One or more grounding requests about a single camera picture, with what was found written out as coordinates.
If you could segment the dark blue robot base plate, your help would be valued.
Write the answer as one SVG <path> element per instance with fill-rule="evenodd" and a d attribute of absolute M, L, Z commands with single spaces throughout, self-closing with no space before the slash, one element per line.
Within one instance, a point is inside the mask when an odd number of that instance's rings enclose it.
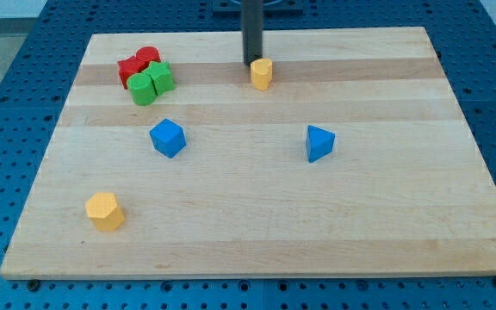
<path fill-rule="evenodd" d="M 264 13 L 301 13 L 304 0 L 263 0 Z M 225 15 L 241 12 L 241 0 L 211 0 L 212 13 Z"/>

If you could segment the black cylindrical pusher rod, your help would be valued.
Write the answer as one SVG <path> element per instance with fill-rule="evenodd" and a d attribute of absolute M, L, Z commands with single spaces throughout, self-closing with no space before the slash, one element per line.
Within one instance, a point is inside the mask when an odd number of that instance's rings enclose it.
<path fill-rule="evenodd" d="M 249 66 L 263 55 L 264 4 L 262 0 L 241 1 L 243 61 Z"/>

